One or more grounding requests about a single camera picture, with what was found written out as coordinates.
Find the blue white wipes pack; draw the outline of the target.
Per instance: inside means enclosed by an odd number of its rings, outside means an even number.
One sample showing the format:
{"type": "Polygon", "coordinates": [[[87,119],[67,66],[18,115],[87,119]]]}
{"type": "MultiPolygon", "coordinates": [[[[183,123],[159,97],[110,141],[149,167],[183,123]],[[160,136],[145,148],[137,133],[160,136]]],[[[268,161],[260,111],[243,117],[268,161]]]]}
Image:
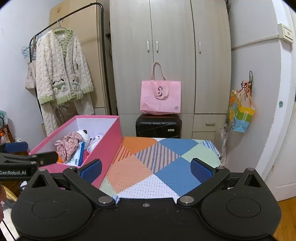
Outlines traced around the blue white wipes pack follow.
{"type": "Polygon", "coordinates": [[[80,167],[83,163],[84,148],[85,142],[79,142],[76,150],[66,164],[70,166],[80,167]]]}

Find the white mesh bath puff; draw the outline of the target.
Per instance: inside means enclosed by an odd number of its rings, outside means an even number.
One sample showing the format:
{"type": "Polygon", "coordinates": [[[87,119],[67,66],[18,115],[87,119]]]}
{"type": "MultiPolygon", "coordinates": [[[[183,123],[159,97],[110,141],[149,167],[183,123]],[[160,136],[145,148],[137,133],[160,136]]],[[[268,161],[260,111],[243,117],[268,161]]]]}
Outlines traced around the white mesh bath puff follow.
{"type": "Polygon", "coordinates": [[[96,148],[96,146],[99,144],[101,138],[102,138],[102,136],[100,136],[100,135],[97,135],[97,136],[91,138],[89,146],[87,147],[88,153],[91,153],[96,148]]]}

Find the pink floral cloth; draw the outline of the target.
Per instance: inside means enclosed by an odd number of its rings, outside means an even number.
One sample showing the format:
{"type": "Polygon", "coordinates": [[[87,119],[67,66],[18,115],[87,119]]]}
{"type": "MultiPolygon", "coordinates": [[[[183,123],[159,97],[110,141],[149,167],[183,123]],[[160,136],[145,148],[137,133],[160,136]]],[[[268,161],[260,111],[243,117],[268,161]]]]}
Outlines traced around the pink floral cloth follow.
{"type": "Polygon", "coordinates": [[[81,134],[72,132],[65,135],[62,140],[55,142],[57,153],[64,164],[69,162],[82,140],[81,134]]]}

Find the white round panda plush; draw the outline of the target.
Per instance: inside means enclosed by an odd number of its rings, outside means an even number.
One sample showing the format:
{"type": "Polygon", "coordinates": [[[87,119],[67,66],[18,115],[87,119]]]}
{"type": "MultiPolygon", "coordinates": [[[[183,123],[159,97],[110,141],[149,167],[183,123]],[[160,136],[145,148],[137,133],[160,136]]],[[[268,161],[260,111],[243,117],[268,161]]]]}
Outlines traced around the white round panda plush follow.
{"type": "Polygon", "coordinates": [[[84,149],[87,149],[90,144],[90,141],[91,141],[91,137],[88,134],[88,131],[87,130],[78,130],[77,133],[79,133],[79,135],[81,135],[81,138],[82,138],[81,142],[84,142],[84,149]]]}

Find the pink storage box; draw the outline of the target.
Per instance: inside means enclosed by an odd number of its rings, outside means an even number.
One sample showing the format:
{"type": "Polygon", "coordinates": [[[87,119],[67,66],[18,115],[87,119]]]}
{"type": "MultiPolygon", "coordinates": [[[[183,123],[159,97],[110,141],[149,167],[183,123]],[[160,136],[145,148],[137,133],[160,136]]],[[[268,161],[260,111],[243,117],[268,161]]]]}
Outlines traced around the pink storage box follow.
{"type": "Polygon", "coordinates": [[[94,150],[84,159],[82,166],[99,159],[102,162],[102,171],[93,172],[92,185],[99,188],[110,165],[121,145],[122,136],[119,117],[115,115],[77,115],[64,123],[32,151],[31,155],[56,151],[55,142],[66,134],[86,130],[91,137],[100,135],[101,139],[94,150]]]}

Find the black suitcase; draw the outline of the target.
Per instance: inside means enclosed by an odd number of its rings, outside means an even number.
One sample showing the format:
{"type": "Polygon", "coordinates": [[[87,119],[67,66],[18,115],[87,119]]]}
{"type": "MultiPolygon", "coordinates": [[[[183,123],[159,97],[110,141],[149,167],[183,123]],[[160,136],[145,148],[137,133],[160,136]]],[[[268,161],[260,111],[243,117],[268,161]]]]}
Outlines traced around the black suitcase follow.
{"type": "Polygon", "coordinates": [[[181,138],[182,121],[178,114],[141,114],[135,122],[137,137],[181,138]]]}

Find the colourful hanging paper bag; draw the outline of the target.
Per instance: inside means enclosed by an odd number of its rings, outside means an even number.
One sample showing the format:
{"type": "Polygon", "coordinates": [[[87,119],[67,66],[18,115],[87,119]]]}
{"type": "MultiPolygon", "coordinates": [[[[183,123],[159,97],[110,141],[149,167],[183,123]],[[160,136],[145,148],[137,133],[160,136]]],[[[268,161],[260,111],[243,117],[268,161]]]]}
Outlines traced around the colourful hanging paper bag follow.
{"type": "Polygon", "coordinates": [[[255,108],[252,103],[251,82],[242,81],[240,90],[232,90],[230,93],[228,123],[233,131],[246,133],[255,108]]]}

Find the pink tote bag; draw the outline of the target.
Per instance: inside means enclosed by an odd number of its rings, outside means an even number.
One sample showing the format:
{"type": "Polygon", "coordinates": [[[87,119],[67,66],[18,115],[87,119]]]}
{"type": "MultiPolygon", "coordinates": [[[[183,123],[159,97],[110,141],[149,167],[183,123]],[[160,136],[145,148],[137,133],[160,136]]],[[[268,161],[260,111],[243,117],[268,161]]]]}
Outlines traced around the pink tote bag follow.
{"type": "Polygon", "coordinates": [[[142,81],[140,111],[143,114],[164,115],[181,112],[181,82],[155,80],[155,68],[160,63],[154,62],[151,80],[142,81]]]}

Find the cream knit cardigan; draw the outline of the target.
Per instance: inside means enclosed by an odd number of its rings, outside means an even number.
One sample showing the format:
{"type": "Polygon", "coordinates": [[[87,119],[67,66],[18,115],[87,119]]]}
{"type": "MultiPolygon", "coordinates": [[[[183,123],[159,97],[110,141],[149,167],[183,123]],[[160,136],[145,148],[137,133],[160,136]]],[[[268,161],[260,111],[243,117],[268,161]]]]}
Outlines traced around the cream knit cardigan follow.
{"type": "Polygon", "coordinates": [[[56,108],[73,103],[79,115],[93,115],[94,90],[86,57],[71,29],[48,31],[37,42],[36,89],[46,134],[60,124],[56,108]]]}

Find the beige wooden wardrobe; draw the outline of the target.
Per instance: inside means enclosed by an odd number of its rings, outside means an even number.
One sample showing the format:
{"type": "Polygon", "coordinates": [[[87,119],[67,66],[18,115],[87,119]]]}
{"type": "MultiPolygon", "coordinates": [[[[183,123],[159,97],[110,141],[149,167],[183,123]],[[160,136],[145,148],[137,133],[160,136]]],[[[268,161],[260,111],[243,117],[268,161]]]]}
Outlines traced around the beige wooden wardrobe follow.
{"type": "Polygon", "coordinates": [[[213,141],[231,78],[225,1],[102,1],[111,95],[123,136],[135,136],[142,81],[181,82],[182,138],[213,141]]]}

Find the white door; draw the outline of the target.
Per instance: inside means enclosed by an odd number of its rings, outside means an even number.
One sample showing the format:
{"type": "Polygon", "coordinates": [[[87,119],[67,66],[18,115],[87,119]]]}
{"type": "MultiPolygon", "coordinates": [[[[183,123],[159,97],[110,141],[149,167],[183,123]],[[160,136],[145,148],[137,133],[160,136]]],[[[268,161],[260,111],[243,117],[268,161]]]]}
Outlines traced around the white door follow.
{"type": "Polygon", "coordinates": [[[254,116],[246,132],[231,131],[227,167],[255,168],[278,201],[295,196],[295,11],[284,1],[229,1],[231,87],[253,75],[254,116]]]}

